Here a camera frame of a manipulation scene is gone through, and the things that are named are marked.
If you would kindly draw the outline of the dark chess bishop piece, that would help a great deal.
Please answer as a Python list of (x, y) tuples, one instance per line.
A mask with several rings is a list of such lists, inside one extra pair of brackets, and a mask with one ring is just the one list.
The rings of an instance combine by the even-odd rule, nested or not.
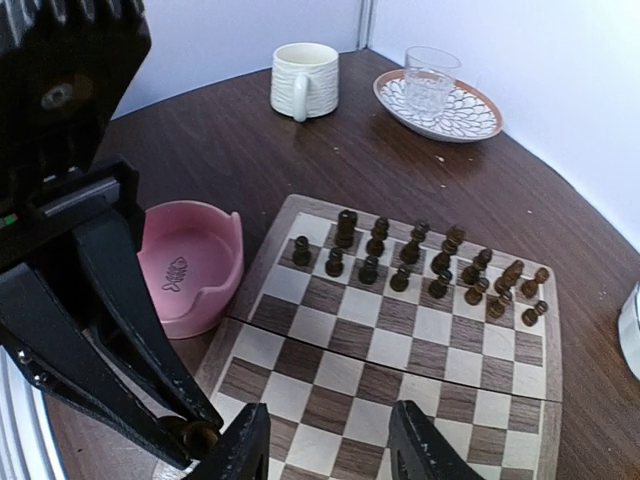
[(384, 241), (388, 237), (389, 220), (387, 217), (376, 219), (371, 229), (371, 238), (366, 244), (366, 253), (369, 256), (381, 257), (385, 250)]

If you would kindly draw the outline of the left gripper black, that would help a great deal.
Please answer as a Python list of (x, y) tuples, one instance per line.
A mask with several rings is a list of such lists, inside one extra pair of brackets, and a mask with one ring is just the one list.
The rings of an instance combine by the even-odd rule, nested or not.
[(1, 266), (53, 229), (40, 207), (80, 188), (151, 48), (140, 1), (1, 4)]

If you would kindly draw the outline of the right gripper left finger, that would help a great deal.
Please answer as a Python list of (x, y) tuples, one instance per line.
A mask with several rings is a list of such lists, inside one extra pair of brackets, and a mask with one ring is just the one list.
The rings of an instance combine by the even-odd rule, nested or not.
[(267, 479), (271, 420), (264, 403), (244, 406), (187, 480)]

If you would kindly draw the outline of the dark chess pawn piece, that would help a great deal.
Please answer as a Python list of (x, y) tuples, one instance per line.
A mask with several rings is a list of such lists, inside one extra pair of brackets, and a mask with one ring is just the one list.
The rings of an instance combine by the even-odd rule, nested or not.
[(334, 243), (336, 247), (348, 249), (353, 245), (358, 215), (355, 211), (345, 209), (338, 215)]

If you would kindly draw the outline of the wooden chess board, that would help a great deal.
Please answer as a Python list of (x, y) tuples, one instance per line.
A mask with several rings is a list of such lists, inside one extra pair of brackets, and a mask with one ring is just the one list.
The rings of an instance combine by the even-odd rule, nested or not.
[[(393, 404), (412, 400), (461, 458), (485, 479), (552, 479), (562, 415), (561, 328), (552, 269), (525, 260), (499, 319), (496, 298), (464, 300), (460, 275), (480, 252), (464, 242), (451, 258), (444, 298), (428, 287), (444, 236), (429, 232), (409, 286), (389, 282), (411, 226), (391, 223), (378, 278), (358, 272), (375, 216), (359, 212), (340, 277), (325, 273), (340, 208), (289, 196), (249, 269), (196, 379), (226, 422), (248, 403), (271, 417), (272, 479), (387, 479)], [(292, 261), (304, 235), (308, 266)], [(545, 267), (531, 299), (520, 287)], [(539, 300), (548, 311), (527, 327), (521, 315)]]

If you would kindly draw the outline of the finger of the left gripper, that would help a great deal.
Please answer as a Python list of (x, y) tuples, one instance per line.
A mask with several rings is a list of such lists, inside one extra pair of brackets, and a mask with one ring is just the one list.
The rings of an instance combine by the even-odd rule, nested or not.
[(159, 459), (191, 460), (77, 328), (41, 276), (20, 264), (1, 275), (1, 343), (27, 380)]
[(171, 346), (155, 311), (125, 218), (106, 201), (72, 230), (81, 270), (106, 310), (98, 344), (121, 370), (163, 407), (219, 429), (220, 414)]

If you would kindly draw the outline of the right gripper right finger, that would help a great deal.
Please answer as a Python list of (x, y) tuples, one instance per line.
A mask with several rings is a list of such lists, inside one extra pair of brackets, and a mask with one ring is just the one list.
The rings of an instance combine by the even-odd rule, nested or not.
[(393, 479), (482, 479), (412, 400), (394, 403), (389, 446)]

